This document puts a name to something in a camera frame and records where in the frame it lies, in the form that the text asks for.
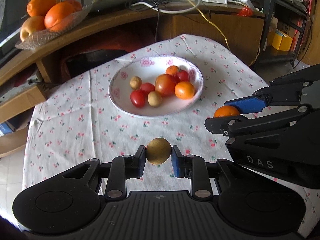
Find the orange tangerine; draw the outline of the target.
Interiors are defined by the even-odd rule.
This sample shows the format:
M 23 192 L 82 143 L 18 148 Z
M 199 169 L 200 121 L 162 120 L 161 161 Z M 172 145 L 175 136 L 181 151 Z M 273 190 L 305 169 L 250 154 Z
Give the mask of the orange tangerine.
M 195 95 L 195 87 L 189 81 L 181 81 L 175 86 L 175 95 L 182 100 L 191 99 Z
M 224 105 L 218 108 L 214 113 L 214 118 L 228 117 L 228 116 L 237 116 L 240 115 L 239 110 L 231 105 Z
M 165 73 L 171 76 L 175 76 L 179 71 L 180 69 L 178 66 L 172 65 L 166 69 Z

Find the orange tangerine front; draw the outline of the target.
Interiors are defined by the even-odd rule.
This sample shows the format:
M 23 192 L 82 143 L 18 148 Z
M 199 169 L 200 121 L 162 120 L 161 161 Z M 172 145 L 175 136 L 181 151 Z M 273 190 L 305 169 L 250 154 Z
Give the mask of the orange tangerine front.
M 195 87 L 189 81 L 181 81 L 175 86 L 175 95 L 182 100 L 191 99 L 195 95 Z

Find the red cherry tomato with stem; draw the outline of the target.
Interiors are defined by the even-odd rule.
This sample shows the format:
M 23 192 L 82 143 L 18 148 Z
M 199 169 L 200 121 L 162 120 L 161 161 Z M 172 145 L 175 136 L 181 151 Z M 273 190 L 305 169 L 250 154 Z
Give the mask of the red cherry tomato with stem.
M 145 97 L 141 90 L 134 90 L 130 94 L 131 103 L 137 107 L 142 108 L 145 105 Z

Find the tan longan lone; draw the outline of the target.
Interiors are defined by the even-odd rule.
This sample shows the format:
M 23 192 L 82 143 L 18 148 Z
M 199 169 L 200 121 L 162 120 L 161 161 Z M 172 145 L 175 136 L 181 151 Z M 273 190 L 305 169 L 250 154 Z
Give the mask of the tan longan lone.
M 158 107 L 162 104 L 162 96 L 157 91 L 148 94 L 148 103 L 151 107 Z

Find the large red-orange tomato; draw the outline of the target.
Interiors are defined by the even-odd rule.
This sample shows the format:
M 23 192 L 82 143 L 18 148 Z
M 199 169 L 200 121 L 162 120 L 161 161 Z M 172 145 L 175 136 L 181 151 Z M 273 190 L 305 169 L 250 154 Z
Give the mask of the large red-orange tomato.
M 157 77 L 155 82 L 155 91 L 162 97 L 168 97 L 175 94 L 176 80 L 173 76 L 162 74 Z

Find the small red cherry tomato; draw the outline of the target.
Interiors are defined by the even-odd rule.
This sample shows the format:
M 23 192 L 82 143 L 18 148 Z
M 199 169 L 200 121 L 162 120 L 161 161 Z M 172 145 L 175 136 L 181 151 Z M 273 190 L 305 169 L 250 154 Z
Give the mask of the small red cherry tomato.
M 142 83 L 140 85 L 140 90 L 142 91 L 144 96 L 148 96 L 150 92 L 155 91 L 155 86 L 149 82 Z

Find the yellow box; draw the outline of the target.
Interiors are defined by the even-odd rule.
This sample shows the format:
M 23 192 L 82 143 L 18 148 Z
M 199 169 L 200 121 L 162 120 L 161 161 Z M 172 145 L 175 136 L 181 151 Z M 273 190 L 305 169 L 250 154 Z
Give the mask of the yellow box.
M 274 32 L 271 46 L 278 51 L 289 51 L 292 44 L 292 38 L 282 31 Z

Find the cherry print tablecloth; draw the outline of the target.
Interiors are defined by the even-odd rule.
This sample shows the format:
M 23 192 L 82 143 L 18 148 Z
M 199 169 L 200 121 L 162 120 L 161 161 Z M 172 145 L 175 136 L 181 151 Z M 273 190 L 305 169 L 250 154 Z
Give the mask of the cherry print tablecloth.
M 31 239 L 301 239 L 319 224 L 319 66 L 266 83 L 181 35 L 89 70 L 34 109 Z

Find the black metal shelf rack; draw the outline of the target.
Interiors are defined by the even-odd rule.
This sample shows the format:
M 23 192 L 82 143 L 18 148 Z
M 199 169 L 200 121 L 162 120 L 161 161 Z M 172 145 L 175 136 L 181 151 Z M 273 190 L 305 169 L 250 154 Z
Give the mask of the black metal shelf rack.
M 260 52 L 253 63 L 253 67 L 258 64 L 289 62 L 294 64 L 298 57 L 303 36 L 311 24 L 311 18 L 306 8 L 306 3 L 300 0 L 249 0 L 256 9 L 265 14 L 264 27 L 260 40 Z M 280 23 L 287 25 L 297 32 L 298 36 L 292 43 L 289 51 L 278 51 L 276 48 L 267 45 L 267 35 L 271 27 L 272 17 Z

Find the white floral ceramic plate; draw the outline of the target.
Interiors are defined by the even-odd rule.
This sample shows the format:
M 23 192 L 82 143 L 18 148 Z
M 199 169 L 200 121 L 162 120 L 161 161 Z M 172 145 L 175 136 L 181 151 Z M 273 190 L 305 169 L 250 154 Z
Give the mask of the white floral ceramic plate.
M 191 107 L 203 91 L 203 76 L 176 56 L 145 57 L 116 72 L 109 85 L 113 105 L 139 118 L 159 118 Z

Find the blue white box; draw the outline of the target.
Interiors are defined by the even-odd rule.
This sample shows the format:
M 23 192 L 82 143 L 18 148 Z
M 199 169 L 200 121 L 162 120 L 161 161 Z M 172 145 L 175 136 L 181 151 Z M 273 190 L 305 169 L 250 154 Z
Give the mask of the blue white box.
M 0 124 L 0 134 L 1 136 L 13 133 L 14 130 L 7 124 L 7 123 L 1 123 Z

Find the wooden TV stand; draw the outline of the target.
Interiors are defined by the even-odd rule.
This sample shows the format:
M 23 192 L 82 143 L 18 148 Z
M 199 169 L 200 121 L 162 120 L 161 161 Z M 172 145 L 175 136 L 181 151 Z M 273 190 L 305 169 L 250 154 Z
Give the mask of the wooden TV stand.
M 96 59 L 109 59 L 158 41 L 191 34 L 229 45 L 242 62 L 251 64 L 263 36 L 264 16 L 240 15 L 238 5 L 201 6 L 200 12 L 160 15 L 154 11 L 120 10 L 90 17 L 73 30 L 33 50 L 18 52 L 1 68 L 1 85 L 18 79 L 28 70 L 38 70 L 43 84 L 33 84 L 7 100 L 1 100 L 1 121 L 26 112 L 47 98 L 47 90 L 71 78 L 64 59 L 97 51 Z

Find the glass fruit bowl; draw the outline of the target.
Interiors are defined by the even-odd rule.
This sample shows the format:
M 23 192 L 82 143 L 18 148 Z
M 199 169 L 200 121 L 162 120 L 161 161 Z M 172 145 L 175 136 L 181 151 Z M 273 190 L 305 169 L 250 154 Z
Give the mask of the glass fruit bowl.
M 21 50 L 29 50 L 47 44 L 79 25 L 89 14 L 91 7 L 91 5 L 84 6 L 81 11 L 68 15 L 61 22 L 51 28 L 37 31 L 27 37 L 24 41 L 18 41 L 15 44 L 15 47 Z

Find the right orange in bowl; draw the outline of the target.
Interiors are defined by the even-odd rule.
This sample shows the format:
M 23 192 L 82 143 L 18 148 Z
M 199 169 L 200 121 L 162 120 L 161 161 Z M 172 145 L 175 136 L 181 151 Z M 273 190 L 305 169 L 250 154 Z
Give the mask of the right orange in bowl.
M 66 2 L 71 4 L 75 11 L 81 11 L 82 10 L 82 5 L 81 5 L 80 2 L 78 2 L 76 0 L 66 0 Z

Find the orange in bowl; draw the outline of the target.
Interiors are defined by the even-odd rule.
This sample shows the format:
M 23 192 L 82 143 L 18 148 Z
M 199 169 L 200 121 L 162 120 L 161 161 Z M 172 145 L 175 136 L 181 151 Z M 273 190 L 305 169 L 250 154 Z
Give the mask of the orange in bowl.
M 66 2 L 71 4 L 75 11 L 81 11 L 82 10 L 82 5 L 81 5 L 80 2 L 78 2 L 76 0 L 66 0 Z
M 60 32 L 67 26 L 64 19 L 74 13 L 73 6 L 67 2 L 61 2 L 54 5 L 44 17 L 44 25 L 51 31 Z
M 27 4 L 27 13 L 30 17 L 45 16 L 56 5 L 56 0 L 30 0 Z

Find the yellow apple in bowl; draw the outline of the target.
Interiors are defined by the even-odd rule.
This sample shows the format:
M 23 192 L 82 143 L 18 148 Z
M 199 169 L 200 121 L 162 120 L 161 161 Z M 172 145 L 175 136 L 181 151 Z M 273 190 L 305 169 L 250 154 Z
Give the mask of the yellow apple in bowl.
M 42 31 L 46 27 L 44 25 L 44 16 L 33 16 L 25 20 L 20 30 L 20 40 L 23 42 L 31 34 Z

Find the front orange in bowl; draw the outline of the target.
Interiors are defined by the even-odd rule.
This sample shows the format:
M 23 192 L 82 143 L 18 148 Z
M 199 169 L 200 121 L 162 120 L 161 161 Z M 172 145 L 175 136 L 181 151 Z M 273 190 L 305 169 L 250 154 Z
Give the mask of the front orange in bowl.
M 64 19 L 74 13 L 73 6 L 67 2 L 61 2 L 54 5 L 44 17 L 44 25 L 51 31 L 60 32 L 67 26 Z

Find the top orange in bowl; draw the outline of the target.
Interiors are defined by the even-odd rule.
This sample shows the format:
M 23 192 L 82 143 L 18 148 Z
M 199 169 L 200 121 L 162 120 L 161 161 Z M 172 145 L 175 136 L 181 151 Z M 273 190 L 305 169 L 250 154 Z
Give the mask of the top orange in bowl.
M 30 17 L 45 16 L 56 5 L 56 0 L 30 0 L 27 4 L 27 13 Z

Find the television with lace cover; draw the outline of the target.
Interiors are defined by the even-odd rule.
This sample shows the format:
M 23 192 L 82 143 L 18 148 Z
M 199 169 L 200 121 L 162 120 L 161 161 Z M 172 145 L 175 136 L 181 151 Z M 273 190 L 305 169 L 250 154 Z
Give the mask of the television with lace cover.
M 28 18 L 27 4 L 30 0 L 1 0 L 1 66 L 12 59 L 19 49 L 20 30 Z

